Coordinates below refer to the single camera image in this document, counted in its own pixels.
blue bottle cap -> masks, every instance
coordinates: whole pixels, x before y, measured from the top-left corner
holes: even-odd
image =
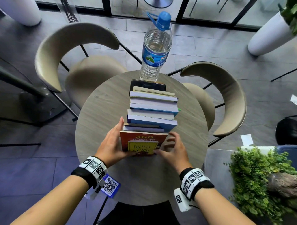
[[[159,16],[148,12],[147,15],[159,30],[165,31],[170,29],[171,15],[168,12],[163,11]],[[158,17],[157,21],[155,21],[151,15]]]

bottle label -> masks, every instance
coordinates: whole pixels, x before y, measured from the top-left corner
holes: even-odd
[[[142,59],[143,61],[152,67],[159,67],[163,65],[166,62],[168,53],[156,55],[152,53],[149,49],[146,49],[146,47],[143,45],[142,49]]]

smartphone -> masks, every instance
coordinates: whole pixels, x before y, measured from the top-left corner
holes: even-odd
[[[130,85],[130,91],[133,91],[133,87],[142,87],[142,88],[149,88],[159,91],[166,91],[166,84],[156,83],[151,81],[144,81],[144,80],[132,80]]]

forearm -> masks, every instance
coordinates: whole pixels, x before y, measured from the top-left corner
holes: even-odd
[[[201,188],[195,201],[210,225],[255,225],[214,188]]]
[[[71,175],[11,225],[64,225],[88,189],[83,178]]]

water bottle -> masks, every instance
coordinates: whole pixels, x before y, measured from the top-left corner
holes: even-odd
[[[149,12],[147,15],[153,24],[144,36],[140,79],[156,81],[172,46],[171,16],[165,11],[159,16]]]

